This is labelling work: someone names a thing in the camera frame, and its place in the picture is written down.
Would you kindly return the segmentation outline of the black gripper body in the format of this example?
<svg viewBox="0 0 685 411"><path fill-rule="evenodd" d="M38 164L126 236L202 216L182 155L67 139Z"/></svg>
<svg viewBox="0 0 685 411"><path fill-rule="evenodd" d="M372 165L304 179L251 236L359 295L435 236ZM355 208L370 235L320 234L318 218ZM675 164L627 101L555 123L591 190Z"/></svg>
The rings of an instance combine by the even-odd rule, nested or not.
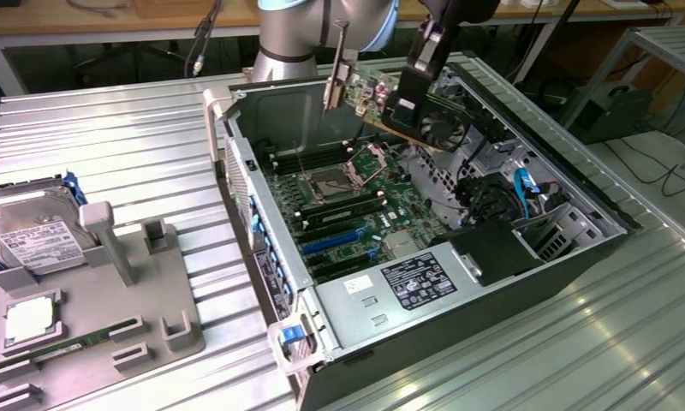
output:
<svg viewBox="0 0 685 411"><path fill-rule="evenodd" d="M439 26L483 23L496 13L499 0L422 0L430 20Z"/></svg>

